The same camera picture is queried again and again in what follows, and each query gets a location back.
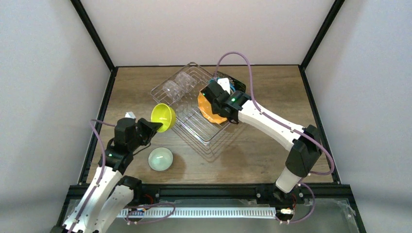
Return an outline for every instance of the white perforated strip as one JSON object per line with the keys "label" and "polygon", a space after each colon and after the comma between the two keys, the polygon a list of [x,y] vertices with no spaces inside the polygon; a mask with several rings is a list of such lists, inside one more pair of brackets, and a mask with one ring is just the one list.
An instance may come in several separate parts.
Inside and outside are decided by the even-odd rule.
{"label": "white perforated strip", "polygon": [[[173,210],[172,207],[154,207],[146,212],[133,213],[129,218],[159,218],[166,216]],[[126,217],[128,209],[123,209],[118,217]],[[248,208],[190,208],[177,207],[170,217],[178,218],[274,218],[275,208],[248,207]]]}

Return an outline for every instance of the dish rack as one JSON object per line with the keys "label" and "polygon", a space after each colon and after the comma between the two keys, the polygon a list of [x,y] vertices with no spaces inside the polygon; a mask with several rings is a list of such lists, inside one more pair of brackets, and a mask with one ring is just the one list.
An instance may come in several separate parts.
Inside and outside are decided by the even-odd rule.
{"label": "dish rack", "polygon": [[[174,81],[180,72],[184,72],[194,78],[196,85],[190,91],[185,92],[180,99],[173,101],[162,88],[167,81]],[[209,84],[211,79],[213,79],[213,74],[200,65],[191,62],[150,92],[157,103],[167,104],[176,112],[176,125],[178,127],[183,127],[205,146],[230,124],[228,121],[222,124],[212,123],[202,115],[199,109],[197,101],[199,92]]]}

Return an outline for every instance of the wooden tabletop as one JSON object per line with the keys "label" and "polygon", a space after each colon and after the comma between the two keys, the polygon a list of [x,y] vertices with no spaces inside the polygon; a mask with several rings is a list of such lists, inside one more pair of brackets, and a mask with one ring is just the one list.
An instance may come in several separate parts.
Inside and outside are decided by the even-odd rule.
{"label": "wooden tabletop", "polygon": [[[132,111],[139,119],[150,120],[156,102],[150,91],[180,67],[119,68],[104,121],[115,124]],[[214,67],[205,67],[209,72]],[[249,86],[247,67],[221,67],[224,72]],[[256,66],[254,94],[262,106],[296,124],[315,125],[309,101],[297,66]],[[103,126],[106,145],[114,136],[112,127]],[[150,169],[149,153],[158,147],[173,153],[172,166],[163,172]],[[88,182],[96,171],[101,151],[96,147]],[[285,167],[288,152],[265,133],[246,124],[230,125],[209,146],[204,146],[179,127],[157,133],[152,146],[135,156],[125,175],[144,183],[273,183]],[[322,155],[313,170],[328,171]],[[306,182],[332,182],[331,176],[310,176]]]}

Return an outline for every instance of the cable connector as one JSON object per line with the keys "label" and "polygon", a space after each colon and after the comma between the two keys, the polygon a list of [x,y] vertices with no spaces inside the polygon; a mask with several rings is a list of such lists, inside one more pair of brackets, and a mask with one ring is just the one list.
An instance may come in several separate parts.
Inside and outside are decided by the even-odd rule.
{"label": "cable connector", "polygon": [[284,215],[293,215],[294,211],[292,209],[281,209],[280,213]]}

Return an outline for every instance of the black metal frame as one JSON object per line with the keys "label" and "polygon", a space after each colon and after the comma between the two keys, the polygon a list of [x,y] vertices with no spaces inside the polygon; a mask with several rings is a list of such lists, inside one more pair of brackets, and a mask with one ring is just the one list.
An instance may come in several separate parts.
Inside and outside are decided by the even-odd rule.
{"label": "black metal frame", "polygon": [[[80,0],[71,0],[73,6],[82,19],[87,31],[89,32],[91,38],[93,39],[96,47],[98,48],[102,58],[107,64],[107,67],[111,71],[110,79],[104,94],[104,98],[99,111],[98,119],[103,120],[106,113],[107,105],[109,103],[110,95],[113,89],[115,78],[119,67],[114,66],[112,63],[106,49],[103,46],[90,18],[81,4]],[[308,96],[310,106],[316,121],[318,129],[321,131],[321,140],[325,148],[330,152],[330,147],[325,136],[325,131],[319,117],[316,104],[310,90],[310,86],[305,74],[305,69],[307,68],[310,60],[314,56],[317,48],[319,47],[322,39],[324,38],[328,28],[333,22],[333,19],[337,15],[340,7],[342,6],[344,0],[335,0],[326,16],[319,32],[317,33],[310,49],[308,50],[302,64],[298,65],[300,74],[302,76],[302,81],[305,86],[305,90]],[[100,132],[101,126],[96,125],[96,130]],[[87,176],[90,170],[90,164],[93,158],[94,150],[96,148],[97,139],[95,136],[92,137],[89,148],[87,150],[85,162],[83,164],[81,176],[79,178],[80,185],[72,185],[69,188],[68,194],[66,196],[63,208],[58,219],[57,225],[61,225],[64,221],[64,217],[69,205],[70,200],[81,199],[85,191],[88,188],[86,184]],[[308,185],[313,190],[317,198],[326,199],[347,199],[350,206],[356,212],[355,220],[358,225],[358,229],[361,233],[365,233],[365,227],[363,225],[361,216],[359,214],[358,207],[356,205],[355,199],[352,194],[352,190],[349,185],[341,184],[339,174],[335,170],[332,173],[333,183],[308,183]],[[257,200],[258,203],[267,203],[271,205],[277,205],[273,199],[273,184],[272,183],[257,183],[257,184],[192,184],[192,185],[181,185],[181,184],[143,184],[142,189],[144,192],[151,194],[153,197],[159,196],[157,200],[182,200],[182,199],[247,199],[247,200]],[[311,198],[310,193],[305,188],[294,189],[295,194],[302,193],[303,197],[298,200],[299,203],[303,202],[305,198]]]}

